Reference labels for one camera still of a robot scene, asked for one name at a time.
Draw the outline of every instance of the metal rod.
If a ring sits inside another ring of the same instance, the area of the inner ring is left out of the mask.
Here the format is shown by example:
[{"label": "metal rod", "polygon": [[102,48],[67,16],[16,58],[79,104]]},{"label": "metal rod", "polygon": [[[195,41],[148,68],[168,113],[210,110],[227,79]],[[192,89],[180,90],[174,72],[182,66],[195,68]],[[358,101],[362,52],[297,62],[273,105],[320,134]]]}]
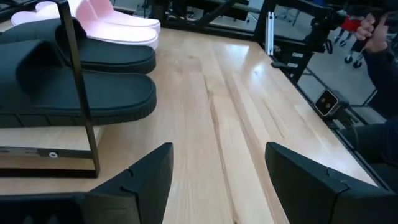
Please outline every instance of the metal rod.
[{"label": "metal rod", "polygon": [[73,77],[75,79],[76,90],[78,92],[81,115],[85,123],[88,144],[90,145],[91,154],[93,156],[94,168],[96,175],[98,176],[100,168],[100,159],[98,157],[98,149],[93,131],[93,125],[91,122],[90,107],[88,105],[87,93],[85,88],[85,81],[83,78],[81,63],[78,53],[77,41],[75,30],[73,28],[73,21],[70,14],[69,3],[67,0],[52,0],[57,3],[58,10],[60,13],[62,27],[65,29],[67,34],[69,49],[70,49],[70,61],[72,64]]},{"label": "metal rod", "polygon": [[238,0],[228,0],[224,2],[223,4],[219,5],[213,12],[210,12],[197,20],[195,22],[197,27],[204,27],[207,24],[209,24],[211,21],[216,19],[218,16],[224,14],[228,9],[231,9],[231,7],[237,2]]}]

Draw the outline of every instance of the wood grain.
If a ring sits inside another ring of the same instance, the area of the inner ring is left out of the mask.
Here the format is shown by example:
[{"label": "wood grain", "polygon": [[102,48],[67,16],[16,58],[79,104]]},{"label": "wood grain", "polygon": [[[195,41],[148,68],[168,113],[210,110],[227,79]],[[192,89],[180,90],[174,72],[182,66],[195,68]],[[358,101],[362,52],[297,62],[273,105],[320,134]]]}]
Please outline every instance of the wood grain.
[{"label": "wood grain", "polygon": [[[93,129],[99,142],[103,128]],[[0,146],[90,150],[84,127],[4,128],[0,129]]]},{"label": "wood grain", "polygon": [[288,223],[267,173],[266,142],[374,184],[254,42],[163,29],[158,105],[108,126],[96,180],[0,179],[0,194],[89,190],[164,142],[174,174],[164,223]]}]

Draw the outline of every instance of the metal frame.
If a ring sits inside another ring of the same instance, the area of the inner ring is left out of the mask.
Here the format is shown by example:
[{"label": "metal frame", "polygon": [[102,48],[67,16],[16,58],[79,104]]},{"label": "metal frame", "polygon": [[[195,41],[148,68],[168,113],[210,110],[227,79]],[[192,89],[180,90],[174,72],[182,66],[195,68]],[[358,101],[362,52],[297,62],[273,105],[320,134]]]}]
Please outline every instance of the metal frame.
[{"label": "metal frame", "polygon": [[37,149],[37,148],[17,148],[23,152],[36,152],[39,156],[46,153],[58,152],[63,157],[74,157],[91,159],[94,164],[93,170],[81,169],[18,169],[18,168],[1,168],[0,177],[73,177],[73,178],[96,178],[100,173],[100,160],[98,157],[98,149],[96,145],[93,125],[91,122],[90,109],[88,106],[85,82],[82,75],[81,63],[78,54],[78,47],[73,28],[73,21],[70,14],[69,4],[67,0],[51,0],[57,3],[60,13],[62,27],[65,29],[70,48],[70,61],[72,64],[73,78],[75,80],[76,90],[78,92],[81,114],[87,133],[90,151],[77,151],[67,149]]}]

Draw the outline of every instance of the caster wheel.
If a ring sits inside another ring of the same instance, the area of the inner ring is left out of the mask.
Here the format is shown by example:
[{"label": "caster wheel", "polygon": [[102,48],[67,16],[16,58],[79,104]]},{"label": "caster wheel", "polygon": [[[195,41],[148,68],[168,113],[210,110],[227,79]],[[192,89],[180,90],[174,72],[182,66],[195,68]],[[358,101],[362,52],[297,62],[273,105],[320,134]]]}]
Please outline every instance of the caster wheel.
[{"label": "caster wheel", "polygon": [[313,18],[313,19],[311,20],[311,26],[313,27],[316,23],[317,23],[317,21],[315,20],[315,18]]},{"label": "caster wheel", "polygon": [[354,63],[354,68],[359,68],[362,66],[362,62],[355,62]]},{"label": "caster wheel", "polygon": [[352,56],[347,56],[346,58],[344,58],[344,62],[345,63],[351,63],[351,62],[353,62],[353,57]]},{"label": "caster wheel", "polygon": [[345,41],[342,40],[342,41],[340,42],[340,47],[344,47],[346,44],[347,44],[347,42],[345,42]]}]

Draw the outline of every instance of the black cable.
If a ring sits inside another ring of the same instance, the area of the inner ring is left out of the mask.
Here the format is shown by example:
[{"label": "black cable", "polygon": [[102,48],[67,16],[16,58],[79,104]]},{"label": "black cable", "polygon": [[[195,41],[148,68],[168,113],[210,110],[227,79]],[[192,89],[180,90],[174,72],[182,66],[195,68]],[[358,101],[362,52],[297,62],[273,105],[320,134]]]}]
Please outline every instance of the black cable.
[{"label": "black cable", "polygon": [[358,132],[353,123],[350,123],[348,131],[351,131],[354,134],[355,146],[353,146],[353,147],[354,147],[354,150],[358,151],[359,150],[359,135],[358,135]]}]

